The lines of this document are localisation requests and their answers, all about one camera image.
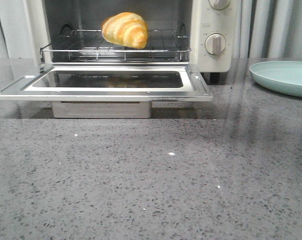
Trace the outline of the oven glass door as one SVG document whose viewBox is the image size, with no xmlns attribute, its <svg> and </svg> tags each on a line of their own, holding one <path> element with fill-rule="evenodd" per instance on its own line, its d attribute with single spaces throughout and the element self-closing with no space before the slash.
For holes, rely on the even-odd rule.
<svg viewBox="0 0 302 240">
<path fill-rule="evenodd" d="M 149 118 L 155 101 L 212 98 L 190 64 L 43 64 L 0 90 L 0 101 L 51 102 L 56 118 Z"/>
</svg>

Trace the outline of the golden striped croissant bread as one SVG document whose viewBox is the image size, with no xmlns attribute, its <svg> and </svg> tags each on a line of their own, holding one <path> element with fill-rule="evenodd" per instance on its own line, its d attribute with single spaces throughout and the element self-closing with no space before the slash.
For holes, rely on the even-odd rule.
<svg viewBox="0 0 302 240">
<path fill-rule="evenodd" d="M 143 49 L 147 45 L 147 23 L 133 12 L 122 12 L 105 19 L 101 30 L 103 38 L 115 45 L 135 49 Z"/>
</svg>

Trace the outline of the lower beige oven knob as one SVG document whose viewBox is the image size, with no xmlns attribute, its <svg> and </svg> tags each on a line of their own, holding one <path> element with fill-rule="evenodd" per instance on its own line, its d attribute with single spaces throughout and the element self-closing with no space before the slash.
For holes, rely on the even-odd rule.
<svg viewBox="0 0 302 240">
<path fill-rule="evenodd" d="M 226 40 L 223 35 L 218 33 L 210 35 L 205 41 L 205 49 L 211 55 L 221 55 L 225 47 Z"/>
</svg>

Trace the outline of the beige oven knob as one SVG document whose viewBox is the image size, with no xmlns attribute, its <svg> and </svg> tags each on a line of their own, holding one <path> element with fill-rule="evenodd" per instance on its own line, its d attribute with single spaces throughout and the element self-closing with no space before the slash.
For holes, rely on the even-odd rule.
<svg viewBox="0 0 302 240">
<path fill-rule="evenodd" d="M 210 35 L 205 41 L 205 49 L 211 55 L 221 55 L 225 47 L 226 40 L 223 35 L 218 33 Z"/>
<path fill-rule="evenodd" d="M 209 0 L 210 6 L 215 10 L 223 10 L 229 6 L 231 0 Z"/>
</svg>

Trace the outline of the white Toshiba toaster oven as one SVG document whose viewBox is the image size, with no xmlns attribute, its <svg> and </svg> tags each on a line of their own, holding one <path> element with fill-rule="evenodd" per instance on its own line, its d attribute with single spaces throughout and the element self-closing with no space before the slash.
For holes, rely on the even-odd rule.
<svg viewBox="0 0 302 240">
<path fill-rule="evenodd" d="M 50 60 L 42 62 L 40 56 L 40 48 L 51 43 L 53 39 L 61 35 L 69 35 L 72 30 L 102 32 L 101 25 L 105 19 L 121 12 L 132 12 L 145 20 L 148 31 L 175 30 L 178 35 L 189 37 L 191 52 L 188 62 L 158 62 L 158 64 L 195 65 L 200 73 L 209 73 L 213 83 L 218 82 L 220 73 L 230 69 L 238 8 L 236 0 L 231 0 L 229 6 L 222 10 L 213 9 L 208 0 L 26 0 L 24 6 L 34 58 L 38 64 L 53 63 Z M 205 49 L 206 39 L 214 33 L 223 35 L 226 40 L 226 47 L 221 55 L 211 55 Z M 107 62 L 88 63 L 107 64 Z M 111 64 L 131 64 L 131 62 L 111 62 Z M 144 64 L 144 62 L 134 62 L 134 64 Z"/>
</svg>

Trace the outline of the upper beige oven knob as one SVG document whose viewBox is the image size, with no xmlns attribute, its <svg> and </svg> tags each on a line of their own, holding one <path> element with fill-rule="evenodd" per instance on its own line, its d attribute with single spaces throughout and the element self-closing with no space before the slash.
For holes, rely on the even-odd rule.
<svg viewBox="0 0 302 240">
<path fill-rule="evenodd" d="M 215 10 L 223 10 L 229 6 L 231 0 L 209 0 L 210 6 Z"/>
</svg>

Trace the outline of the light green round plate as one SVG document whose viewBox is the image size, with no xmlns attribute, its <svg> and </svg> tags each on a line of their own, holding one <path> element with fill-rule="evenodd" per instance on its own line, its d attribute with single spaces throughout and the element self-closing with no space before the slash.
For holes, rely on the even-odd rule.
<svg viewBox="0 0 302 240">
<path fill-rule="evenodd" d="M 249 67 L 253 80 L 277 93 L 302 98 L 302 61 L 266 61 Z"/>
</svg>

